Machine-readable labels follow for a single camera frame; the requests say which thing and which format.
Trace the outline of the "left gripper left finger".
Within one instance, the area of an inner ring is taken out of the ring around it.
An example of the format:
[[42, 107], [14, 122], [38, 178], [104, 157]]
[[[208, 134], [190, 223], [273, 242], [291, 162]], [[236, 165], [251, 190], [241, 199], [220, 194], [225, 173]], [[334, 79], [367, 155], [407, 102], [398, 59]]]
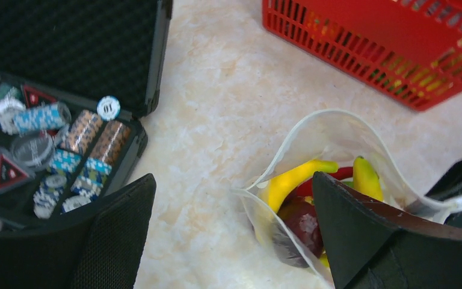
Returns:
[[155, 191], [146, 174], [43, 227], [0, 232], [0, 288], [132, 288]]

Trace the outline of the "dark red fruit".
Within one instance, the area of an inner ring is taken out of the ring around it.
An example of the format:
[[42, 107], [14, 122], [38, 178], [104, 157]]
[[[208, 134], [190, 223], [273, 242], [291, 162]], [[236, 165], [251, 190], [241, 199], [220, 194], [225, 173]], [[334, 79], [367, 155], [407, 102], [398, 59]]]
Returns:
[[[295, 197], [283, 204], [277, 215], [316, 258], [321, 257], [324, 242], [313, 197]], [[294, 267], [308, 268], [309, 265], [280, 225], [273, 229], [273, 245], [281, 262]]]

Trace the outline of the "yellow banana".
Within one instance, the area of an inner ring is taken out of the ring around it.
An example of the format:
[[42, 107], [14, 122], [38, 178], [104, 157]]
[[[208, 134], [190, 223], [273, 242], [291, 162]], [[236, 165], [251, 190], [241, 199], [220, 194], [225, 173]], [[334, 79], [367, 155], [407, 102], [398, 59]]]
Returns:
[[351, 167], [341, 167], [334, 161], [311, 160], [264, 182], [259, 198], [277, 213], [288, 196], [312, 195], [310, 178], [315, 172], [330, 174], [337, 180], [353, 179], [353, 188], [378, 201], [384, 201], [380, 177], [372, 164], [363, 157], [355, 158]]

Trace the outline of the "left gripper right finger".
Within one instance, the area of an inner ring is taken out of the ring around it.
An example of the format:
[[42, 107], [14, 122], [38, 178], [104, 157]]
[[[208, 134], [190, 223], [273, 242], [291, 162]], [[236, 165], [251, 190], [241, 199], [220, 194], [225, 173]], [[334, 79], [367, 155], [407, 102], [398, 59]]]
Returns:
[[462, 288], [462, 229], [341, 182], [313, 197], [336, 288]]

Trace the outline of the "clear zip top bag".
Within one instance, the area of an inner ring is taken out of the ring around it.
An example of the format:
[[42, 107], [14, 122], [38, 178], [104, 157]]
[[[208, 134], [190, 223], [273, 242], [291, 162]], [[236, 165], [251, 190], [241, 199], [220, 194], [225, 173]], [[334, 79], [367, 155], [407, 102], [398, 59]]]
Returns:
[[[322, 169], [301, 171], [312, 159], [346, 165], [355, 157], [365, 157], [379, 174], [383, 201]], [[329, 267], [267, 202], [267, 190], [289, 172], [288, 190], [306, 183], [313, 193]], [[377, 133], [355, 114], [322, 110], [304, 117], [263, 174], [233, 192], [266, 250], [334, 288], [462, 288], [462, 160], [428, 193], [417, 194]]]

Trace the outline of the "red plastic basket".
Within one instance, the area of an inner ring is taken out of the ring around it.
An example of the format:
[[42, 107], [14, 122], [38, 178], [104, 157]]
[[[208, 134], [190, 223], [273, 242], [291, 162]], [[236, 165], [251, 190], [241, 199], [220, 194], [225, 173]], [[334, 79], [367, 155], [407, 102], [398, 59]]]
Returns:
[[462, 1], [264, 0], [262, 23], [413, 110], [462, 93]]

